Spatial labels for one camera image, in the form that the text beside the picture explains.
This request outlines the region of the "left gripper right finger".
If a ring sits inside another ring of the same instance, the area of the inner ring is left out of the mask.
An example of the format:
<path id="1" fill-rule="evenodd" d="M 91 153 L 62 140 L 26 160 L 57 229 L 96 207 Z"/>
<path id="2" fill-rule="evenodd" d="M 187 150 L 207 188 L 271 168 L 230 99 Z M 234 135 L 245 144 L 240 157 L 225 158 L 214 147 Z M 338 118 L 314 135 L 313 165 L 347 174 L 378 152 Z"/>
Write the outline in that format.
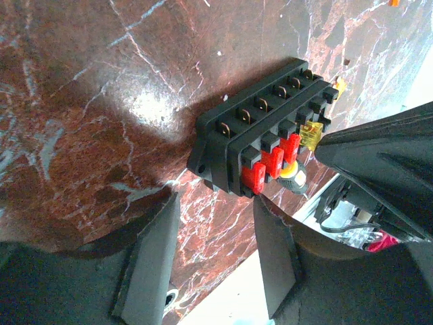
<path id="1" fill-rule="evenodd" d="M 279 208 L 265 196 L 253 202 L 254 231 L 268 315 L 276 319 L 302 278 L 293 235 L 278 215 Z"/>

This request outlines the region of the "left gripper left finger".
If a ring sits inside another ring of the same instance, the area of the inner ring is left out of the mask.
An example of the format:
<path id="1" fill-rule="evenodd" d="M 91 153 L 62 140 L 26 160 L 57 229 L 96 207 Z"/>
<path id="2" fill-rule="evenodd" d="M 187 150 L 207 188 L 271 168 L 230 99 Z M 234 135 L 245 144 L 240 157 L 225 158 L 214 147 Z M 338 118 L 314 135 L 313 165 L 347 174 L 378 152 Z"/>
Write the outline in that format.
<path id="1" fill-rule="evenodd" d="M 123 324 L 161 324 L 177 245 L 179 194 L 138 237 L 111 310 Z"/>

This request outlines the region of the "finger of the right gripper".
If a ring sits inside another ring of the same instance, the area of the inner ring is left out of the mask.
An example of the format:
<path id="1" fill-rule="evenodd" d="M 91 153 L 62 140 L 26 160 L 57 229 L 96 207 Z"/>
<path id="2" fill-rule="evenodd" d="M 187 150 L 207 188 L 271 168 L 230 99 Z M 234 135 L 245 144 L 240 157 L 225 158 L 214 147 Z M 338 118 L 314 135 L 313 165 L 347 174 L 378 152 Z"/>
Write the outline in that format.
<path id="1" fill-rule="evenodd" d="M 333 156 L 338 146 L 363 141 L 431 135 L 432 102 L 428 102 L 386 118 L 327 134 L 317 145 L 315 158 Z"/>
<path id="2" fill-rule="evenodd" d="M 399 240 L 432 240 L 432 151 L 318 150 L 315 157 L 339 174 L 315 213 L 323 231 L 351 229 L 324 224 L 345 200 L 371 215 L 358 228 L 384 230 Z"/>

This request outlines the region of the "yellow blade fuse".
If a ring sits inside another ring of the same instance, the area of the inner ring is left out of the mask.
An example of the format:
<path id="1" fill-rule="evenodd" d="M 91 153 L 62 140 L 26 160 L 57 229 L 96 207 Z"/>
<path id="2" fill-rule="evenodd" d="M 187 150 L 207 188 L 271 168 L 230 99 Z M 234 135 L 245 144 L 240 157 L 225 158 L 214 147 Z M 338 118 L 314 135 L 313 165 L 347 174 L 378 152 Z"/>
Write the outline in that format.
<path id="1" fill-rule="evenodd" d="M 300 128 L 300 144 L 302 146 L 306 146 L 310 151 L 314 152 L 321 140 L 322 131 L 322 123 L 307 121 L 306 124 L 302 125 Z"/>

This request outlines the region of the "black fuse box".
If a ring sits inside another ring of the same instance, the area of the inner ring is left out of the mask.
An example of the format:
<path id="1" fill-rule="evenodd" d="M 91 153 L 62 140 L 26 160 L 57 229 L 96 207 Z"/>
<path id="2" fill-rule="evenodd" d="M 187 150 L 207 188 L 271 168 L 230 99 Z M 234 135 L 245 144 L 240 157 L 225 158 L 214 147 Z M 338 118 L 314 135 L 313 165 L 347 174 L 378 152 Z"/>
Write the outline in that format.
<path id="1" fill-rule="evenodd" d="M 187 168 L 211 190 L 251 198 L 256 194 L 242 183 L 242 167 L 262 163 L 262 151 L 271 153 L 307 121 L 327 127 L 325 109 L 337 98 L 308 62 L 294 59 L 198 117 Z"/>

